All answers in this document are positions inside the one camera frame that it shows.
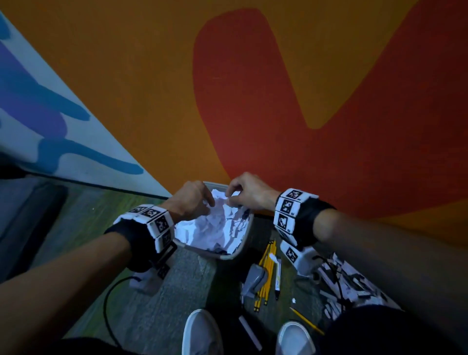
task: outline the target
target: red painted shape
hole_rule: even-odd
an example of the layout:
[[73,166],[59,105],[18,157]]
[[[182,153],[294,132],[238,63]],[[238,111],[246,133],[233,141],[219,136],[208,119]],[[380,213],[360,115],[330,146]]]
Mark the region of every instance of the red painted shape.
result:
[[229,176],[251,171],[366,218],[468,197],[467,13],[466,0],[419,2],[318,130],[260,11],[208,21],[194,47],[195,98]]

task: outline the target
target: shoe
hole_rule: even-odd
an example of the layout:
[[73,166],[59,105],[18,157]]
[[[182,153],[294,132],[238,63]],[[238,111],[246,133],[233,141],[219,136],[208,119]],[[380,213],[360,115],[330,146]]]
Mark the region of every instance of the shoe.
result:
[[312,355],[315,345],[305,327],[298,322],[283,324],[278,333],[275,355]]
[[205,310],[193,311],[183,330],[182,355],[224,355],[221,332]]

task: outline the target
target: orange wall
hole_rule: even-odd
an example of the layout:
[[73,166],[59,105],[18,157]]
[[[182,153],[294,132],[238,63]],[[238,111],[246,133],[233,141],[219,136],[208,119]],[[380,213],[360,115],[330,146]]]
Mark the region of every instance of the orange wall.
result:
[[[299,119],[317,129],[339,113],[368,76],[414,4],[142,0],[130,6],[109,0],[5,0],[0,9],[114,137],[174,192],[187,179],[227,183],[238,170],[229,167],[229,160],[220,161],[219,147],[195,98],[193,51],[208,21],[227,11],[258,8],[276,39],[302,115]],[[257,164],[273,160],[262,157]],[[346,178],[346,171],[338,173]],[[287,187],[295,181],[296,187],[321,193],[303,185],[300,178],[285,179]],[[376,183],[384,184],[385,179]],[[468,202],[463,201],[467,197],[463,193],[383,220],[468,245]],[[379,197],[363,198],[372,204]]]

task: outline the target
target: black cable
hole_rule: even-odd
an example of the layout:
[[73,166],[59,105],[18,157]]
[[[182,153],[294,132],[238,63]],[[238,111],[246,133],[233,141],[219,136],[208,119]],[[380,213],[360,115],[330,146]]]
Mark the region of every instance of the black cable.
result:
[[340,285],[340,281],[338,279],[338,275],[337,275],[337,272],[338,272],[338,268],[336,268],[335,270],[333,270],[333,267],[331,266],[331,264],[328,262],[327,259],[325,259],[323,256],[320,256],[320,255],[315,255],[312,260],[315,260],[315,259],[322,259],[323,262],[325,262],[328,267],[330,268],[330,271],[333,273],[333,276],[335,277],[335,280],[334,282],[336,282],[338,284],[338,289],[340,291],[340,305],[341,305],[341,313],[343,313],[343,303],[344,303],[344,298],[343,298],[343,291],[341,290],[341,285]]
[[114,283],[112,285],[112,287],[109,289],[109,291],[107,291],[106,297],[104,298],[104,305],[102,306],[102,310],[103,310],[103,314],[104,314],[104,322],[106,323],[107,331],[109,332],[109,335],[112,338],[112,340],[114,341],[116,347],[118,347],[119,349],[122,349],[122,345],[120,345],[120,343],[118,342],[118,340],[115,337],[114,333],[112,332],[112,329],[110,328],[109,320],[107,319],[107,300],[109,299],[110,293],[112,292],[113,289],[116,288],[117,285],[120,285],[122,282],[127,281],[127,280],[131,280],[131,279],[134,279],[134,280],[136,280],[138,282],[141,281],[141,278],[136,277],[136,276],[124,277],[123,279],[117,281],[116,283]]

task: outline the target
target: hand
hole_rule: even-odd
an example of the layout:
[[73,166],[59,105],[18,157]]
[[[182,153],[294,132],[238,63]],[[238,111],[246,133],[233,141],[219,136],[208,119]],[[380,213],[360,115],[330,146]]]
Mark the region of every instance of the hand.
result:
[[[241,191],[232,196],[234,191]],[[227,204],[231,207],[243,205],[251,209],[275,210],[276,199],[280,192],[264,183],[257,175],[245,172],[231,181],[226,190]]]
[[164,201],[161,207],[170,212],[176,224],[209,214],[210,209],[203,203],[204,200],[214,207],[213,195],[206,185],[201,181],[188,181],[171,198]]

